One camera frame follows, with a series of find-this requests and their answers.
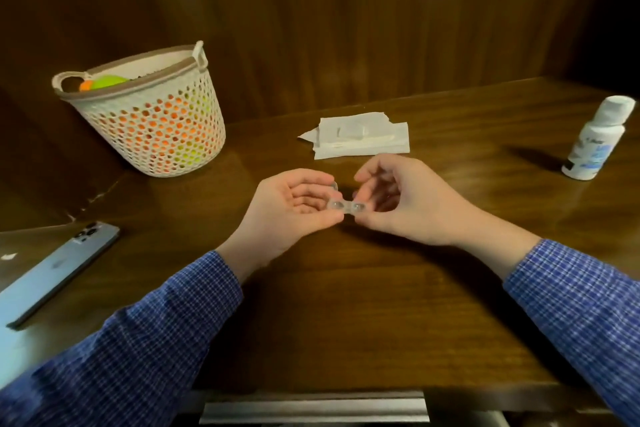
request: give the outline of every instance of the white paper scrap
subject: white paper scrap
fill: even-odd
[[[321,118],[318,127],[306,131],[299,138],[313,143],[316,160],[410,151],[407,123],[391,123],[382,112]]]

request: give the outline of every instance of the bottle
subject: bottle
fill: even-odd
[[[622,124],[631,115],[635,104],[636,100],[628,96],[614,95],[605,98],[593,120],[582,127],[571,154],[562,166],[562,172],[581,181],[595,178],[625,133]]]

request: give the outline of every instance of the white bottle cap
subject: white bottle cap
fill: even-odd
[[[596,125],[622,125],[634,109],[636,100],[628,96],[614,95],[603,100],[593,117]]]

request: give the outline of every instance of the metal strip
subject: metal strip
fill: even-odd
[[[424,398],[206,403],[201,424],[429,422]]]

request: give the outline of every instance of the white plastic basket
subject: white plastic basket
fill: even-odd
[[[207,164],[225,143],[202,45],[151,51],[84,73],[66,71],[51,84],[137,169],[149,176],[179,176]],[[71,76],[95,80],[102,75],[131,81],[90,91],[62,90],[62,81]]]

